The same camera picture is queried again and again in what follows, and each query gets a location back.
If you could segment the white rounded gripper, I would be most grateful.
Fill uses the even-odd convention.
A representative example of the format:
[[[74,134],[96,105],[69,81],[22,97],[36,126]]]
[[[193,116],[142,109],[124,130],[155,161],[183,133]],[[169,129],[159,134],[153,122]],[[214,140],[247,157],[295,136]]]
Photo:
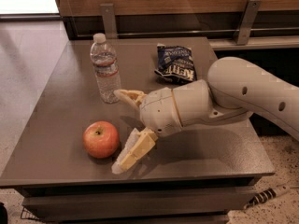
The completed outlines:
[[[134,128],[124,148],[113,163],[111,170],[115,175],[132,168],[156,145],[159,137],[182,131],[174,95],[171,89],[163,88],[148,95],[143,91],[115,90],[115,96],[135,110],[140,111],[140,120],[148,127],[142,131]]]

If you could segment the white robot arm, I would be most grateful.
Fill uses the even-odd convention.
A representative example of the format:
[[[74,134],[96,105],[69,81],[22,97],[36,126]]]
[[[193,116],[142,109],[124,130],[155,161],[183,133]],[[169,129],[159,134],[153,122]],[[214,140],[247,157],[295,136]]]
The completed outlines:
[[[299,138],[299,88],[254,63],[224,57],[208,69],[206,79],[176,88],[116,90],[115,95],[139,112],[145,129],[134,129],[112,165],[114,174],[131,169],[160,137],[193,124],[222,125],[256,113]]]

